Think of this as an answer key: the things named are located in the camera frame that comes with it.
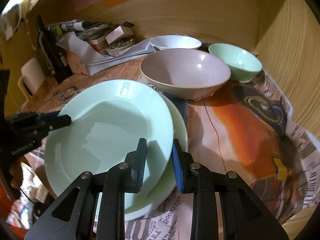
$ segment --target bowl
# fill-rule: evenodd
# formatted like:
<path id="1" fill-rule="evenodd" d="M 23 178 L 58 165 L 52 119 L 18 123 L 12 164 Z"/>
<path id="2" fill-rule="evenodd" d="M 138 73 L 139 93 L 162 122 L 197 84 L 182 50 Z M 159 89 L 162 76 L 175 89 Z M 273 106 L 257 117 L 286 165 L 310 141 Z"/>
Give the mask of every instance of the bowl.
<path id="1" fill-rule="evenodd" d="M 136 150 L 140 137 L 148 143 L 141 191 L 125 194 L 125 208 L 145 198 L 170 159 L 173 123 L 162 97 L 147 85 L 111 80 L 75 96 L 61 110 L 72 124 L 48 137 L 44 164 L 49 183 L 60 195 L 83 171 L 108 171 Z"/>
<path id="2" fill-rule="evenodd" d="M 141 73 L 160 91 L 182 99 L 212 95 L 230 77 L 219 58 L 195 49 L 165 49 L 143 59 Z"/>
<path id="3" fill-rule="evenodd" d="M 222 59 L 229 66 L 231 80 L 248 83 L 262 70 L 260 60 L 240 47 L 216 43 L 209 46 L 209 52 Z"/>
<path id="4" fill-rule="evenodd" d="M 154 37 L 150 40 L 152 46 L 163 49 L 198 49 L 201 47 L 201 41 L 182 35 L 165 35 Z"/>
<path id="5" fill-rule="evenodd" d="M 161 95 L 167 106 L 169 107 L 174 129 L 174 138 L 179 140 L 181 149 L 185 152 L 188 151 L 188 134 L 184 120 L 176 108 L 176 106 L 164 95 Z M 130 208 L 124 210 L 124 221 L 134 220 L 139 217 L 150 214 L 155 210 L 174 190 L 176 187 L 176 179 L 174 176 L 174 170 L 172 160 L 170 159 L 168 165 L 161 176 L 161 179 L 150 191 L 148 196 L 144 199 L 135 200 Z M 99 195 L 98 207 L 100 206 L 102 193 Z M 96 212 L 95 221 L 98 220 L 99 213 Z"/>

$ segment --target brown line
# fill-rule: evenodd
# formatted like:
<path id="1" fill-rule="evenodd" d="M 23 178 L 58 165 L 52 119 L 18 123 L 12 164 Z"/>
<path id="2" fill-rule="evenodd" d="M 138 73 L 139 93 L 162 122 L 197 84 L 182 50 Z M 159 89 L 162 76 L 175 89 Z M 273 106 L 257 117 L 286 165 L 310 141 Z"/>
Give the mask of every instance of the brown line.
<path id="1" fill-rule="evenodd" d="M 204 100 L 203 100 L 203 99 L 202 99 L 202 102 L 203 102 L 204 108 L 205 108 L 205 110 L 206 110 L 206 112 L 207 112 L 207 115 L 208 115 L 208 118 L 209 118 L 209 120 L 210 120 L 210 123 L 211 123 L 212 127 L 214 128 L 214 130 L 216 131 L 216 134 L 217 134 L 217 137 L 218 137 L 219 153 L 220 153 L 220 156 L 221 156 L 221 160 L 222 160 L 222 164 L 223 164 L 224 170 L 225 170 L 225 172 L 227 172 L 226 166 L 224 165 L 224 161 L 223 161 L 223 157 L 222 157 L 221 149 L 220 149 L 220 139 L 219 139 L 218 131 L 217 131 L 217 129 L 215 128 L 215 126 L 213 125 L 213 123 L 212 123 L 212 121 L 211 121 L 211 118 L 210 118 L 210 116 L 209 116 L 209 113 L 208 113 L 207 107 L 206 107 L 206 105 L 205 105 L 205 103 L 204 103 Z"/>

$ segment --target light green plate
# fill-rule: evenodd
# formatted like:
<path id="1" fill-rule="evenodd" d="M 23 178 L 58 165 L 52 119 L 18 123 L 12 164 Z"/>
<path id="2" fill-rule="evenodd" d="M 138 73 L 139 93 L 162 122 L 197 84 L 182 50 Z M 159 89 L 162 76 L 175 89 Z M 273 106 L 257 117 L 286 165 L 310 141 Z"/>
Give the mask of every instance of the light green plate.
<path id="1" fill-rule="evenodd" d="M 180 142 L 183 151 L 188 151 L 188 134 L 184 120 L 175 107 L 175 105 L 164 95 L 161 95 L 164 101 L 167 103 L 173 120 L 174 138 L 177 138 Z M 176 186 L 176 180 L 174 177 L 172 160 L 170 159 L 167 168 L 165 169 L 161 179 L 150 191 L 148 196 L 144 199 L 134 201 L 132 207 L 124 210 L 124 220 L 129 221 L 144 215 L 150 214 L 155 210 L 172 192 Z M 101 194 L 98 200 L 98 206 L 100 206 Z M 99 213 L 96 212 L 95 220 L 98 220 Z"/>
<path id="2" fill-rule="evenodd" d="M 83 171 L 108 171 L 146 138 L 148 155 L 138 194 L 125 194 L 125 207 L 145 198 L 170 159 L 173 123 L 162 97 L 136 81 L 111 80 L 75 96 L 60 112 L 72 124 L 50 132 L 44 153 L 45 171 L 60 195 Z"/>
<path id="3" fill-rule="evenodd" d="M 216 43 L 209 46 L 209 52 L 229 66 L 231 80 L 248 83 L 262 70 L 262 64 L 258 58 L 240 47 Z"/>

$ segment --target small white box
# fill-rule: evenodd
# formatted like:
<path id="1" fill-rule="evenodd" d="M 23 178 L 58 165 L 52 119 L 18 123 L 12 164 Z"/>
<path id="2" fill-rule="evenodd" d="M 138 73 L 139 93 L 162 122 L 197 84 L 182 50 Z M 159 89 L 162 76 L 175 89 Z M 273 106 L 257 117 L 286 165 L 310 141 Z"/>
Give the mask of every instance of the small white box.
<path id="1" fill-rule="evenodd" d="M 133 36 L 131 28 L 119 26 L 106 36 L 108 44 Z"/>

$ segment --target mint green bowl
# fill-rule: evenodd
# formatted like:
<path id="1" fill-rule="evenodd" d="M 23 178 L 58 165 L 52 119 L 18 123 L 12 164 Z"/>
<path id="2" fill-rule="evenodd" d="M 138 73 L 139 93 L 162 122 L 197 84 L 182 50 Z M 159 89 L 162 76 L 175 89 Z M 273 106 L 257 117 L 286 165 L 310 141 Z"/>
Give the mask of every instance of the mint green bowl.
<path id="1" fill-rule="evenodd" d="M 209 46 L 209 52 L 229 66 L 231 80 L 248 83 L 262 70 L 262 64 L 257 57 L 240 47 L 216 43 Z"/>

